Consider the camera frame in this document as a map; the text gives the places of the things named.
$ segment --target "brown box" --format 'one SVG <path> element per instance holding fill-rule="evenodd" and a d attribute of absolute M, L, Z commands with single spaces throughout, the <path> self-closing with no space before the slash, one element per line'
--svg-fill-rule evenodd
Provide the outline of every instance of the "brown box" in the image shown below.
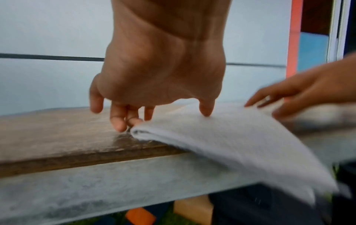
<path fill-rule="evenodd" d="M 214 206 L 207 195 L 176 200 L 173 212 L 202 225 L 211 225 Z"/>

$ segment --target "hand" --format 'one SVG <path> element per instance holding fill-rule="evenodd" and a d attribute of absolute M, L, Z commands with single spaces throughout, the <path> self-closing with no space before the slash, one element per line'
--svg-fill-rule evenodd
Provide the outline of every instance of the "hand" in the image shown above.
<path fill-rule="evenodd" d="M 222 45 L 230 0 L 193 1 L 219 4 L 216 12 L 205 6 L 210 14 L 204 15 L 192 0 L 112 0 L 113 39 L 89 95 L 94 113 L 102 111 L 105 98 L 112 101 L 110 121 L 117 131 L 142 122 L 139 108 L 145 107 L 144 119 L 150 120 L 155 106 L 178 99 L 196 98 L 204 116 L 212 113 L 225 72 Z"/>
<path fill-rule="evenodd" d="M 252 106 L 267 97 L 258 107 L 291 97 L 272 113 L 275 118 L 290 116 L 307 107 L 324 103 L 356 102 L 356 54 L 262 88 L 245 106 Z"/>

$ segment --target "white towel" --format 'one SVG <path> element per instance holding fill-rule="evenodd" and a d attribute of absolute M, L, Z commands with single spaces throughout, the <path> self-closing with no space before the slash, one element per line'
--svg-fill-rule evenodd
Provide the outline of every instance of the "white towel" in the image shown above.
<path fill-rule="evenodd" d="M 193 104 L 131 129 L 139 140 L 156 140 L 244 170 L 265 184 L 314 204 L 315 192 L 337 184 L 314 154 L 283 125 L 256 108 L 221 103 L 211 117 Z"/>

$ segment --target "black line on wall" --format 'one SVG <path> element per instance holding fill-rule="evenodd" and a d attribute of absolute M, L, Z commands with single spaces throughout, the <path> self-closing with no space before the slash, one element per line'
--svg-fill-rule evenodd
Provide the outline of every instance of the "black line on wall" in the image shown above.
<path fill-rule="evenodd" d="M 93 58 L 93 57 L 45 56 L 45 55 L 8 54 L 8 53 L 0 53 L 0 59 L 43 59 L 43 60 L 92 61 L 92 62 L 103 62 L 104 61 L 104 58 Z M 226 63 L 226 65 L 286 68 L 285 65 L 256 64 L 256 63 Z"/>

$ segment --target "wrist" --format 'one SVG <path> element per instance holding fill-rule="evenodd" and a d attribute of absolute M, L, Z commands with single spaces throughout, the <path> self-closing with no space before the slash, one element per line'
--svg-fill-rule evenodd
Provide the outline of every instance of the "wrist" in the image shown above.
<path fill-rule="evenodd" d="M 114 31 L 127 19 L 188 40 L 223 38 L 231 0 L 112 0 Z"/>

